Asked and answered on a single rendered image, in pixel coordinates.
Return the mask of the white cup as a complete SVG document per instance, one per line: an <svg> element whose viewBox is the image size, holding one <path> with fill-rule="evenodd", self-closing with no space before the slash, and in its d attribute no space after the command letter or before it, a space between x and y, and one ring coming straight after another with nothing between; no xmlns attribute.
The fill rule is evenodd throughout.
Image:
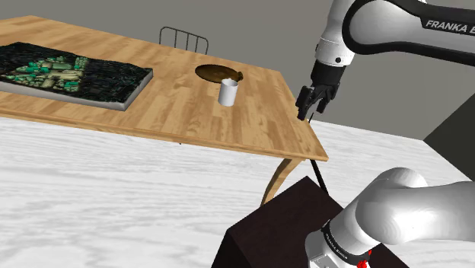
<svg viewBox="0 0 475 268"><path fill-rule="evenodd" d="M218 102L225 107L232 107L238 91L238 83L231 79L222 79L220 91L218 95Z"/></svg>

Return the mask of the grey metal chair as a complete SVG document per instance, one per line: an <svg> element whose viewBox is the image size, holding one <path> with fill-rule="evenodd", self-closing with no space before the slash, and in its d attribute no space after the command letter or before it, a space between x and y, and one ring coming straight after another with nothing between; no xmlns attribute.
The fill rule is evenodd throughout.
<svg viewBox="0 0 475 268"><path fill-rule="evenodd" d="M175 27L162 27L159 30L158 43L204 55L209 53L207 38Z"/></svg>

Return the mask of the wooden table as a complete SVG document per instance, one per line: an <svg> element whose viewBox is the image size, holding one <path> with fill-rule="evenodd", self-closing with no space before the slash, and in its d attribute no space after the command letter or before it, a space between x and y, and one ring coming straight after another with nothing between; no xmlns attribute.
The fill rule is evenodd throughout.
<svg viewBox="0 0 475 268"><path fill-rule="evenodd" d="M0 92L0 116L280 158L264 201L301 162L328 159L277 71L33 15L0 20L0 45L17 41L150 67L154 76L125 111ZM244 73L232 107L196 75L208 63Z"/></svg>

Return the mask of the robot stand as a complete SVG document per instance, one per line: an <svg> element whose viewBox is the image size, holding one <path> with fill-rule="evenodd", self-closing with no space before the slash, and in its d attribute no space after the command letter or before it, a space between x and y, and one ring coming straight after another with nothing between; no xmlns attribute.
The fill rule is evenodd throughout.
<svg viewBox="0 0 475 268"><path fill-rule="evenodd" d="M360 266L338 259L320 231L339 212L355 215L354 199L342 208L311 178L304 177L232 225L211 268L409 268L383 244L373 247Z"/></svg>

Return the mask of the thin black rod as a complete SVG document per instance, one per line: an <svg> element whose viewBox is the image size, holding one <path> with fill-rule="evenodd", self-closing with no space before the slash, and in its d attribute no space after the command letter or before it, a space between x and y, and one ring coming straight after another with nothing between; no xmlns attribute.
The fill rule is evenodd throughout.
<svg viewBox="0 0 475 268"><path fill-rule="evenodd" d="M319 167L318 167L318 165L317 165L317 162L316 162L314 159L311 159L310 162L311 162L312 168L313 168L313 170L314 170L315 176L316 176L316 178L317 178L317 182L318 182L318 184L319 184L319 187L320 187L320 188L322 189L322 191L324 191L326 194L329 194L329 193L328 193L328 190L327 190L327 187L326 187L326 184L325 184L325 182L324 182L324 179L323 179L323 177L322 177L322 175L321 175L320 169L319 169Z"/></svg>

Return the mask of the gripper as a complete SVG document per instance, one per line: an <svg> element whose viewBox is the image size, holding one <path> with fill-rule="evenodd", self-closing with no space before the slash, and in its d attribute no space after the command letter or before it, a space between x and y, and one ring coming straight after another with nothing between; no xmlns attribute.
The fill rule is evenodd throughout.
<svg viewBox="0 0 475 268"><path fill-rule="evenodd" d="M333 89L330 92L330 96L322 95L322 87L307 87L303 86L300 90L298 98L295 102L295 106L298 108L297 118L304 120L308 110L317 101L318 113L323 113L329 104L330 100L334 99L338 88L340 86L340 80L345 72L345 66L331 66L324 64L317 59L315 60L314 67L311 72L312 87L319 85L331 86Z"/></svg>

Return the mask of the brown plate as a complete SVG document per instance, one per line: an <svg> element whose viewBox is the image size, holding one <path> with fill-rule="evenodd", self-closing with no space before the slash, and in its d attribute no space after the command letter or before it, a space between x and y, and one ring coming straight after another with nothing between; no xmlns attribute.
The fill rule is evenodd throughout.
<svg viewBox="0 0 475 268"><path fill-rule="evenodd" d="M239 82L244 79L242 72L223 65L205 64L195 68L195 73L202 79L220 84L222 80L230 78Z"/></svg>

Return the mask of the flat dark green patterned box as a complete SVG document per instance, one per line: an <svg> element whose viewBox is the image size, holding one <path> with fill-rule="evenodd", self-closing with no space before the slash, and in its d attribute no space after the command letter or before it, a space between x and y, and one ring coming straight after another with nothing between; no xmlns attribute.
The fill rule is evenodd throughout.
<svg viewBox="0 0 475 268"><path fill-rule="evenodd" d="M30 43L0 46L0 91L125 111L153 70Z"/></svg>

